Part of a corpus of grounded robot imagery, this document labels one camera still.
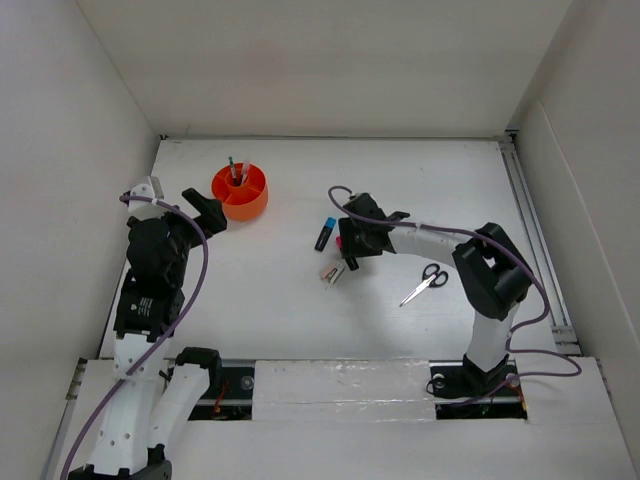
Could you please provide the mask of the pink cap black highlighter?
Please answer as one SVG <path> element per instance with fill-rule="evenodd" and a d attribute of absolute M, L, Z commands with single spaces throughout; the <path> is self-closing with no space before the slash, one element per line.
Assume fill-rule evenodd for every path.
<path fill-rule="evenodd" d="M 341 254 L 341 258 L 342 260 L 345 262 L 346 266 L 349 268 L 350 271 L 357 271 L 359 269 L 359 264 L 356 260 L 355 257 L 353 256 L 346 256 L 343 252 L 343 242 L 342 242 L 342 237 L 340 235 L 338 235 L 335 239 L 336 245 L 339 249 L 339 252 Z"/>

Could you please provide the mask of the green clear refill pen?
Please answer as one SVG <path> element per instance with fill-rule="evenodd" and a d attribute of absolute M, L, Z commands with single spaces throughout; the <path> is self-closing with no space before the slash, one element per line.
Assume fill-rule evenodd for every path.
<path fill-rule="evenodd" d="M 235 163 L 234 163 L 234 160 L 233 160 L 233 157 L 232 157 L 232 156 L 229 156 L 229 157 L 228 157 L 228 163 L 229 163 L 229 166 L 230 166 L 230 173 L 231 173 L 231 177 L 232 177 L 232 184 L 233 184 L 234 186 L 238 186 L 238 185 L 239 185 L 239 184 L 238 184 L 238 174 L 237 174 L 237 170 L 236 170 Z"/>

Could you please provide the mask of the pink thin pen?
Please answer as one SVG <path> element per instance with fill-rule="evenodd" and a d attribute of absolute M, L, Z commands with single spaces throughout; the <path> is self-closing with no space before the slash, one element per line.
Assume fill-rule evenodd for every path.
<path fill-rule="evenodd" d="M 249 169 L 251 166 L 251 162 L 249 159 L 247 159 L 244 163 L 243 163 L 243 169 L 242 169 L 242 184 L 246 183 L 247 179 L 248 179 L 248 173 L 249 173 Z"/>

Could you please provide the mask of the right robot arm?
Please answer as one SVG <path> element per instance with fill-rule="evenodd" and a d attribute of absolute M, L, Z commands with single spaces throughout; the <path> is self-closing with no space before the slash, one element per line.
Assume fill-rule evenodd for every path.
<path fill-rule="evenodd" d="M 414 255 L 457 271 L 474 310 L 472 337 L 462 363 L 451 373 L 433 373 L 436 397 L 487 394 L 507 378 L 507 341 L 515 313 L 532 285 L 529 266 L 495 223 L 475 231 L 421 224 L 406 212 L 390 215 L 368 193 L 349 195 L 340 207 L 341 254 L 348 261 L 385 252 Z"/>

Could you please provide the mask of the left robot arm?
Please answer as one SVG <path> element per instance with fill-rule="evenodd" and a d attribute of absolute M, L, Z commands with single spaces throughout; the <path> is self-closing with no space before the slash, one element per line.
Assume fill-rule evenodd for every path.
<path fill-rule="evenodd" d="M 182 291 L 189 254 L 223 232 L 222 203 L 193 188 L 183 198 L 190 217 L 166 203 L 158 188 L 141 183 L 120 196 L 129 212 L 129 269 L 114 321 L 113 386 L 74 441 L 63 479 L 168 479 L 171 456 L 202 396 L 222 387 L 214 349 L 188 347 L 173 367 L 165 364 L 170 341 L 195 300 Z"/>

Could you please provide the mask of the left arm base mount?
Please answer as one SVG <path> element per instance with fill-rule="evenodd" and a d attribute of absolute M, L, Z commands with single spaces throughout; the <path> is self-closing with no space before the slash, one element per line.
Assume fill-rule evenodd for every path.
<path fill-rule="evenodd" d="M 226 362 L 220 380 L 198 400 L 189 421 L 247 421 L 252 419 L 255 364 Z"/>

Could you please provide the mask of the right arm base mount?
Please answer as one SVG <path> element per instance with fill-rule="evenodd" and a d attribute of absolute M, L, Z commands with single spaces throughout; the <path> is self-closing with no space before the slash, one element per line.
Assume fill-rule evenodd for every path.
<path fill-rule="evenodd" d="M 528 418 L 521 388 L 503 385 L 518 373 L 509 356 L 489 372 L 474 366 L 466 357 L 431 362 L 429 371 L 425 391 L 433 397 L 437 420 Z"/>

